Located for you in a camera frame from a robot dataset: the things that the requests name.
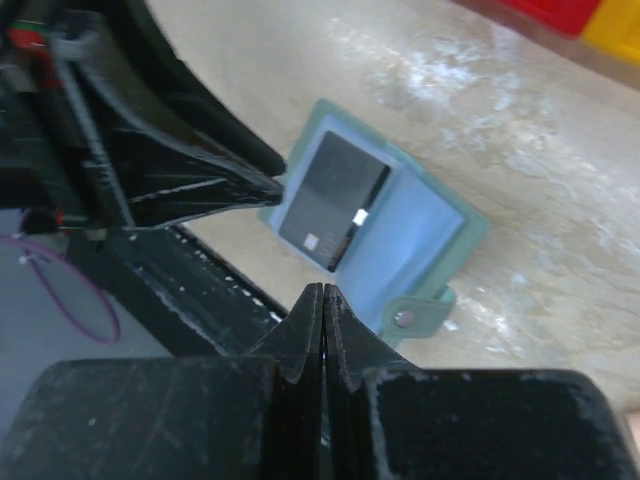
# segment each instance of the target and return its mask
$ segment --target yellow object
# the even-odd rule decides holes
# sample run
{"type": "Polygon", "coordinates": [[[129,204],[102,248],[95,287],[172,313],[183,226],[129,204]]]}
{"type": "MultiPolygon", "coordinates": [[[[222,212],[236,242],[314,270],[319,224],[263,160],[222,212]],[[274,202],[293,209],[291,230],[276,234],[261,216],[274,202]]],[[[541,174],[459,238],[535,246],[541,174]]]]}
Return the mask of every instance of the yellow object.
{"type": "Polygon", "coordinates": [[[640,0],[603,0],[582,38],[606,53],[640,65],[640,0]]]}

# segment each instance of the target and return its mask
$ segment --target purple cable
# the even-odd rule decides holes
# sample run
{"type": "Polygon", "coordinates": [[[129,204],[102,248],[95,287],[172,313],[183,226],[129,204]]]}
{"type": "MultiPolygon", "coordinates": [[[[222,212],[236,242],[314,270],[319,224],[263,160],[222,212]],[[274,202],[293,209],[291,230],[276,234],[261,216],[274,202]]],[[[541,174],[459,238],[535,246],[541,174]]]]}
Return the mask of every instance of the purple cable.
{"type": "MultiPolygon", "coordinates": [[[[23,214],[22,219],[20,221],[19,230],[22,230],[22,224],[24,222],[25,217],[28,214],[29,214],[29,211],[26,211],[23,214]]],[[[27,256],[27,262],[31,266],[31,269],[33,270],[33,272],[38,277],[38,280],[40,280],[40,283],[42,284],[44,289],[47,291],[51,299],[55,302],[55,304],[58,306],[58,308],[60,309],[62,314],[66,317],[66,319],[69,321],[69,323],[71,323],[71,325],[73,325],[76,329],[78,329],[80,333],[82,333],[83,335],[85,335],[86,337],[90,338],[95,342],[102,343],[105,345],[113,345],[117,343],[118,340],[120,340],[120,321],[118,320],[118,315],[116,314],[113,308],[113,305],[111,305],[111,302],[109,301],[107,296],[104,294],[102,289],[97,287],[84,273],[78,270],[73,264],[71,264],[64,258],[60,257],[53,250],[50,250],[49,248],[44,247],[42,245],[38,245],[36,243],[28,242],[21,238],[12,237],[10,235],[0,235],[0,243],[14,245],[22,249],[24,255],[27,256]],[[29,258],[29,255],[31,255],[32,253],[35,253],[43,258],[46,258],[52,263],[57,263],[58,265],[61,265],[63,268],[67,269],[67,271],[69,271],[70,273],[75,275],[77,278],[79,278],[82,281],[82,283],[86,285],[95,294],[96,298],[104,306],[104,309],[111,322],[111,326],[113,330],[113,335],[111,337],[103,338],[103,337],[97,336],[95,333],[93,333],[84,325],[82,325],[82,323],[80,323],[73,316],[73,314],[69,311],[65,303],[62,301],[62,299],[58,296],[56,291],[53,289],[53,287],[49,283],[49,280],[47,280],[47,278],[45,277],[44,273],[40,269],[40,266],[29,258]]]]}

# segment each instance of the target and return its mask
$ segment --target purple cord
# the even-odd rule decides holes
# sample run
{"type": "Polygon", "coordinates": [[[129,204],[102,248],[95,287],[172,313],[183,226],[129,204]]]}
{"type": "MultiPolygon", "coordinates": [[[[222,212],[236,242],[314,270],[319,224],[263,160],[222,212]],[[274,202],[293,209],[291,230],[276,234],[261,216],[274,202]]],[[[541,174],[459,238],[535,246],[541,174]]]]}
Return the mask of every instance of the purple cord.
{"type": "MultiPolygon", "coordinates": [[[[20,221],[20,226],[19,226],[20,230],[22,230],[22,223],[24,221],[24,218],[28,214],[29,214],[29,211],[26,211],[23,214],[22,219],[20,221]]],[[[120,330],[121,330],[120,321],[118,320],[118,315],[116,314],[113,308],[113,305],[111,305],[111,302],[109,301],[107,296],[104,294],[102,289],[97,287],[84,273],[78,270],[73,264],[71,264],[69,261],[65,260],[64,258],[60,257],[53,250],[50,250],[49,248],[44,247],[42,245],[38,245],[36,243],[28,242],[21,238],[15,238],[10,235],[0,235],[0,243],[14,245],[22,249],[23,253],[27,256],[27,262],[31,266],[33,272],[38,277],[38,280],[40,280],[40,283],[42,284],[44,289],[47,291],[51,299],[55,302],[55,304],[58,306],[58,308],[60,309],[62,314],[66,317],[66,319],[69,321],[69,323],[71,323],[74,327],[76,327],[76,329],[78,329],[80,333],[82,333],[83,335],[85,335],[86,337],[90,338],[95,342],[102,343],[105,345],[113,345],[117,343],[118,340],[120,340],[120,330]],[[40,269],[40,266],[29,258],[29,255],[31,255],[32,252],[43,258],[46,258],[52,263],[57,263],[58,265],[61,265],[62,267],[66,268],[70,273],[72,273],[77,278],[79,278],[82,281],[82,283],[86,285],[95,294],[96,298],[104,306],[104,309],[109,317],[109,320],[111,321],[111,326],[113,329],[113,335],[111,337],[103,338],[103,337],[97,336],[95,333],[91,332],[84,325],[82,325],[82,323],[80,323],[73,316],[73,314],[69,311],[65,303],[62,301],[62,299],[58,296],[56,291],[53,289],[53,287],[49,283],[49,280],[47,280],[47,278],[45,277],[44,273],[40,269]]]]}

